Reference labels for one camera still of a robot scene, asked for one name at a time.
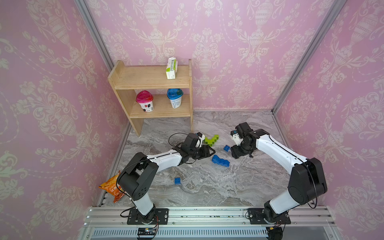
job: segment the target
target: gray marble surface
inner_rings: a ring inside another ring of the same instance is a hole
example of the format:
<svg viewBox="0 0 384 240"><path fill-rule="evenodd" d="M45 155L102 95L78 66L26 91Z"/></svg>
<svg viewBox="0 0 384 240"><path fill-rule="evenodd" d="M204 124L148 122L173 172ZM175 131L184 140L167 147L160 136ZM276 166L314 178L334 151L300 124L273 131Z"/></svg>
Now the gray marble surface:
<svg viewBox="0 0 384 240"><path fill-rule="evenodd" d="M141 136L131 130L118 170L122 170L137 152L159 154L170 150L170 135L176 132L189 133L189 118L145 119ZM264 203L284 191L289 175L272 158L255 151L254 158L243 156L232 158L223 150L225 145L233 146L231 130L239 123L248 122L251 128L263 128L282 143L270 111L257 112L194 112L195 132L202 132L208 138L220 136L213 145L220 158L230 162L229 167L214 164L210 158L197 160L194 164L183 164L158 173L148 194L157 207L161 206L263 206ZM185 135L174 135L170 142L182 142ZM181 185L175 185L175 177L181 178ZM131 206L124 196L113 203L113 196L106 194L105 206Z"/></svg>

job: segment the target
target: shelf board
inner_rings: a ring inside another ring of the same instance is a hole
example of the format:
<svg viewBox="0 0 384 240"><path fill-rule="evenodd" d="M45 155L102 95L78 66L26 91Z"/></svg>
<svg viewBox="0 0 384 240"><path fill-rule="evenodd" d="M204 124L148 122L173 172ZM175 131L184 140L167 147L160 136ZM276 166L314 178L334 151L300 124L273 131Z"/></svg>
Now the shelf board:
<svg viewBox="0 0 384 240"><path fill-rule="evenodd" d="M177 118L190 117L190 101L189 94L184 94L181 99L181 106L172 108L167 95L153 96L153 111L144 112L140 105L135 102L129 116L131 118Z"/></svg>
<svg viewBox="0 0 384 240"><path fill-rule="evenodd" d="M125 67L115 89L189 88L189 66L177 67L176 79L167 79L165 66Z"/></svg>

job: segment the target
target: pink lid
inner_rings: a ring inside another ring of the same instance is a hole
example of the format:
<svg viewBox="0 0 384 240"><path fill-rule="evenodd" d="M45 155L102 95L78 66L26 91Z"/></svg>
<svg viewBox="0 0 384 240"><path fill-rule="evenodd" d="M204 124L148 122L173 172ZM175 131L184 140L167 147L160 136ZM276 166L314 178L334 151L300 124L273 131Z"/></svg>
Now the pink lid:
<svg viewBox="0 0 384 240"><path fill-rule="evenodd" d="M149 103L152 100L153 100L153 95L146 90L139 92L138 95L136 96L136 102L138 103Z"/></svg>

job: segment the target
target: wooden shelf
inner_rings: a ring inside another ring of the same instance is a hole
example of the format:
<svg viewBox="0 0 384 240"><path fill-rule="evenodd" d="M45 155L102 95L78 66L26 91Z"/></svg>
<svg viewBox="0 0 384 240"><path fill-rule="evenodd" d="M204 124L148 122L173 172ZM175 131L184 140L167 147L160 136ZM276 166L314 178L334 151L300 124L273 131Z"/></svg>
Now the wooden shelf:
<svg viewBox="0 0 384 240"><path fill-rule="evenodd" d="M184 94L181 99L181 106L172 108L172 105L167 95L154 95L153 96L153 111L144 112L138 103L134 103L131 113L131 118L177 118L177 117L190 117L191 111L189 109L189 94Z"/></svg>
<svg viewBox="0 0 384 240"><path fill-rule="evenodd" d="M108 81L137 136L140 136L145 118L190 117L193 132L191 59L189 65L177 67L176 79L167 79L165 66L125 67L123 61L119 60L109 74ZM136 102L135 89L164 88L189 88L190 94L182 96L178 108L172 108L166 95L154 95L154 110L149 113L144 112Z"/></svg>
<svg viewBox="0 0 384 240"><path fill-rule="evenodd" d="M115 89L189 88L189 67L178 66L176 79L167 79L165 66L127 67Z"/></svg>

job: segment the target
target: cable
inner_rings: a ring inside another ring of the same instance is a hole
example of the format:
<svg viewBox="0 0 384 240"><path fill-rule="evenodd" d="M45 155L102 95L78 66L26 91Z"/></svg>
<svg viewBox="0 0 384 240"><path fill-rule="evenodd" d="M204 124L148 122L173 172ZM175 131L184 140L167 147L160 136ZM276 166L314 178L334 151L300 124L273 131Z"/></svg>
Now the cable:
<svg viewBox="0 0 384 240"><path fill-rule="evenodd" d="M130 208L128 208L128 209L122 211L122 212L120 213L120 216L121 216L121 217L129 217L129 215L123 216L122 214L123 214L124 212L126 212L126 211L130 211L130 210L133 209L133 208L134 208L134 207L130 207Z"/></svg>
<svg viewBox="0 0 384 240"><path fill-rule="evenodd" d="M147 161L148 159L145 159L145 160L141 160L141 161L138 161L138 162L135 162L135 163L133 163L133 164L131 164L131 165L129 165L128 167L125 167L122 171L121 171L121 173L122 172L124 172L127 168L129 168L129 167L131 167L131 166L133 166L133 165L136 165L136 164L138 164L139 162L145 162L145 161ZM117 181L117 179L116 179L116 188L120 191L120 192L122 192L122 193L124 193L125 195L127 195L128 197L130 197L125 191L122 191L119 187L118 187L118 181Z"/></svg>
<svg viewBox="0 0 384 240"><path fill-rule="evenodd" d="M250 215L251 215L251 212L248 210L248 211L245 213L245 218L248 219L248 220L251 219L251 216L250 216Z"/></svg>
<svg viewBox="0 0 384 240"><path fill-rule="evenodd" d="M149 240L153 239L153 238L156 236L157 232L159 231L159 218L155 215L155 216L152 218L152 221L155 221L155 222L156 222L156 226L153 227L153 228L148 228L148 229L149 229L149 230L156 229L156 231L155 231L155 235L153 235L152 238L145 238L145 239L149 239ZM136 238L136 239L137 239L137 240L141 239L139 233L137 233L137 238Z"/></svg>
<svg viewBox="0 0 384 240"><path fill-rule="evenodd" d="M314 184L314 180L313 180L313 177L312 177L312 173L311 171L309 170L309 168L307 167L307 165L303 162L303 160L301 160L299 157L293 155L291 152L288 152L285 148L283 148L282 146L280 146L279 144L277 144L274 140L272 140L271 138L271 135L268 134L268 137L269 139L274 143L276 144L277 146L281 147L284 151L286 151L287 153L291 154L293 157L295 157L295 159L299 159L302 163L303 163L303 166L307 169L307 172L309 173L310 177L311 177L311 180L312 180L312 184L313 184L313 189L314 189L314 195L316 196L316 203L314 203L314 207L312 207L308 202L308 206L312 209L315 209L317 207L317 191L316 191L316 186Z"/></svg>
<svg viewBox="0 0 384 240"><path fill-rule="evenodd" d="M284 227L283 227L283 231L281 232L281 240L283 240L285 224L287 223L287 216L288 216L288 213L285 214Z"/></svg>
<svg viewBox="0 0 384 240"><path fill-rule="evenodd" d="M193 162L185 162L186 164L194 164L195 162L196 162L196 160L195 161L193 161Z"/></svg>
<svg viewBox="0 0 384 240"><path fill-rule="evenodd" d="M281 219L280 219L280 224L277 225L277 221L276 221L276 223L275 223L275 225L273 227L280 227L280 226L281 226Z"/></svg>
<svg viewBox="0 0 384 240"><path fill-rule="evenodd" d="M171 145L172 147L176 147L176 146L175 146L175 145L172 145L172 144L169 142L169 140L170 140L170 138L171 138L173 135L176 135L176 134L184 134L184 135L188 135L188 134L183 133L183 132L177 132L177 133L174 133L174 134L172 134L171 136L169 136L169 138L168 138L168 143L169 143L169 145Z"/></svg>

